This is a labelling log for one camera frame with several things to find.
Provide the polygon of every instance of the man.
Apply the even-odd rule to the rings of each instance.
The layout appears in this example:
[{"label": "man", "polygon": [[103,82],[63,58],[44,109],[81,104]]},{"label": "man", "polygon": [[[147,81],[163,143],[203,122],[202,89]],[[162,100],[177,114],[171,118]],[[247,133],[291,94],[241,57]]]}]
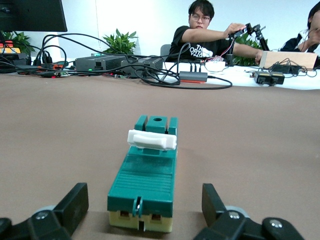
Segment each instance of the man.
[{"label": "man", "polygon": [[320,2],[309,12],[307,29],[301,31],[296,38],[291,38],[280,49],[283,52],[309,52],[318,54],[314,66],[320,66]]},{"label": "man", "polygon": [[[185,43],[191,47],[181,54],[180,59],[196,60],[206,59],[214,56],[225,57],[225,51],[230,42],[226,40],[230,34],[242,31],[246,28],[244,24],[231,23],[225,31],[207,29],[215,15],[213,5],[208,0],[196,0],[189,7],[189,26],[179,27],[171,43],[170,54],[177,54]],[[233,54],[236,56],[255,58],[258,64],[262,56],[262,50],[245,44],[234,44]],[[167,58],[168,62],[175,62],[177,56]]]}]

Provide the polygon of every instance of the screw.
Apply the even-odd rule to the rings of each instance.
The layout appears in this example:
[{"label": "screw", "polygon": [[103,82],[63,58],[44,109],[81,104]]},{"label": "screw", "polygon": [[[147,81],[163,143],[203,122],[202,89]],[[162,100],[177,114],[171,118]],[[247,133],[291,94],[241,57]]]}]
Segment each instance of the screw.
[{"label": "screw", "polygon": [[235,211],[230,211],[229,212],[229,216],[232,219],[239,219],[240,218],[239,214],[237,212],[235,212]]},{"label": "screw", "polygon": [[45,211],[40,211],[38,212],[38,214],[36,215],[35,219],[40,220],[40,219],[45,219],[46,216],[48,216],[48,213]]},{"label": "screw", "polygon": [[277,229],[282,228],[282,223],[278,220],[272,219],[272,220],[270,220],[270,224],[272,227],[275,227]]}]

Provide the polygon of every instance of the brown table surface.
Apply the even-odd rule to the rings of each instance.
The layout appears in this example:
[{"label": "brown table surface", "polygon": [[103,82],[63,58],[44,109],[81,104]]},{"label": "brown table surface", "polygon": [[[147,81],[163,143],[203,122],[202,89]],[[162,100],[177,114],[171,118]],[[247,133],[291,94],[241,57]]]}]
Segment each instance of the brown table surface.
[{"label": "brown table surface", "polygon": [[[178,117],[172,233],[109,225],[107,195],[140,115]],[[103,76],[0,75],[0,216],[18,224],[80,182],[89,209],[74,240],[192,240],[202,184],[225,205],[320,236],[320,90],[184,90]]]}]

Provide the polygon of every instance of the man's arm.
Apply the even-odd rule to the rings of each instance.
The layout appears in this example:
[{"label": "man's arm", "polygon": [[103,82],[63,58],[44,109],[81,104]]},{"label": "man's arm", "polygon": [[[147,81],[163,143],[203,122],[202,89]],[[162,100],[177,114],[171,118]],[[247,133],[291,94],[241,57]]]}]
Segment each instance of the man's arm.
[{"label": "man's arm", "polygon": [[231,23],[225,31],[215,31],[203,28],[187,29],[182,35],[183,43],[213,42],[226,39],[230,34],[236,33],[246,28],[246,25]]},{"label": "man's arm", "polygon": [[262,50],[253,48],[245,44],[234,44],[233,54],[240,57],[252,58],[255,60],[255,63],[260,63],[262,57]]}]

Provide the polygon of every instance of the small black device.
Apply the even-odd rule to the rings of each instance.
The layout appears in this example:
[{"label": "small black device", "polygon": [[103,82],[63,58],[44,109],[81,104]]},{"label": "small black device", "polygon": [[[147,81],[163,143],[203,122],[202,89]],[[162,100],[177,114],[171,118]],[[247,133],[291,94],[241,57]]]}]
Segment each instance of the small black device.
[{"label": "small black device", "polygon": [[16,70],[14,66],[16,65],[28,64],[28,56],[25,53],[4,53],[1,54],[1,56],[2,57],[0,57],[0,62],[2,63],[0,63],[0,70],[3,74],[15,72]]},{"label": "small black device", "polygon": [[284,84],[285,76],[282,72],[271,71],[270,74],[272,78],[272,83],[280,85]]},{"label": "small black device", "polygon": [[270,67],[270,71],[279,72],[279,73],[283,73],[283,74],[298,75],[300,72],[304,71],[304,68],[299,65],[274,64]]},{"label": "small black device", "polygon": [[254,81],[257,84],[271,84],[271,74],[267,71],[256,71],[253,75]]},{"label": "small black device", "polygon": [[136,74],[137,69],[143,69],[145,67],[151,67],[157,70],[163,68],[164,60],[161,57],[130,57],[129,59],[124,59],[121,61],[122,71],[130,75],[132,78],[140,78]]},{"label": "small black device", "polygon": [[126,59],[124,55],[100,55],[80,57],[75,59],[75,68],[78,72],[99,70],[111,71],[121,67],[121,62],[124,59]]}]

